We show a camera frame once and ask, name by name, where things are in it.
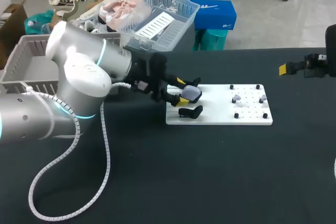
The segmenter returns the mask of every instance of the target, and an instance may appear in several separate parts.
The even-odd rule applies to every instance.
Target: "plastic basket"
[[[172,51],[193,23],[199,8],[199,4],[190,0],[144,0],[144,5],[137,6],[117,31],[121,33],[123,45],[145,51]],[[147,39],[134,34],[162,12],[174,20],[161,35]]]
[[[120,45],[119,33],[95,34],[108,42]],[[6,93],[23,93],[21,81],[37,92],[56,94],[58,85],[57,65],[47,59],[46,46],[49,35],[25,35],[8,58],[0,82]]]

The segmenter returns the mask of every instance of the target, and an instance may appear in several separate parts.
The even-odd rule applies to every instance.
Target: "yellow tag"
[[[286,64],[279,67],[279,75],[282,76],[284,74],[286,74]]]
[[[178,81],[179,83],[185,84],[185,82],[182,81],[179,77],[177,77],[177,81]]]
[[[189,103],[189,100],[180,97],[180,102],[176,105],[177,107],[186,106]]]

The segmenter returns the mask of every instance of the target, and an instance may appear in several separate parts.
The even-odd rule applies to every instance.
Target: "blue shoe box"
[[[196,29],[233,30],[237,14],[231,1],[190,0],[201,7],[194,20]]]

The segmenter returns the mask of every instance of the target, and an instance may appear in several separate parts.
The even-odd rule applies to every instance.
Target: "black tabletop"
[[[165,124],[165,104],[124,90],[106,104],[112,171],[101,197],[67,223],[336,222],[336,79],[278,76],[324,49],[169,53],[168,70],[204,84],[265,86],[272,126]],[[106,156],[99,118],[38,183],[44,215],[76,211],[96,193]],[[71,140],[0,148],[0,223],[39,223],[27,195],[34,176]]]

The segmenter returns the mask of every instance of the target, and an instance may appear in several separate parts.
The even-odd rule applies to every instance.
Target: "pink shoe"
[[[117,31],[117,27],[122,24],[126,17],[133,11],[130,6],[122,7],[112,15],[106,16],[106,29],[109,32]]]
[[[104,5],[99,10],[98,20],[102,24],[106,24],[106,17],[113,16],[118,10],[124,7],[135,8],[139,4],[143,4],[143,0],[117,0]]]

